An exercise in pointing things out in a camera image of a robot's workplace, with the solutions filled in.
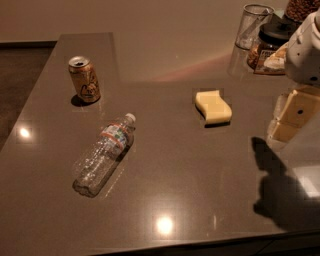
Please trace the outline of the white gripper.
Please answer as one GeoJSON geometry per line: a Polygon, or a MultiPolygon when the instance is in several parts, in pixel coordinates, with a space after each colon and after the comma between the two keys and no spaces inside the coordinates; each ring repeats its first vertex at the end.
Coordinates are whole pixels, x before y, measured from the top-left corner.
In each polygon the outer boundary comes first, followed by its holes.
{"type": "MultiPolygon", "coordinates": [[[[285,73],[293,81],[320,85],[320,8],[307,16],[288,41],[285,73]]],[[[278,121],[302,128],[320,111],[320,89],[300,87],[288,96],[278,121]]]]}

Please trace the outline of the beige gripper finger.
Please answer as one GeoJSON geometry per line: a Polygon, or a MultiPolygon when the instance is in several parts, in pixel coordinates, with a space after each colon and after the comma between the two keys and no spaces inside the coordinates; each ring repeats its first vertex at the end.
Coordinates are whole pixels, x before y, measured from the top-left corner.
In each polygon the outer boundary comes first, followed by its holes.
{"type": "Polygon", "coordinates": [[[299,131],[299,128],[283,124],[278,120],[272,120],[267,129],[268,137],[272,140],[287,143],[299,131]]]}

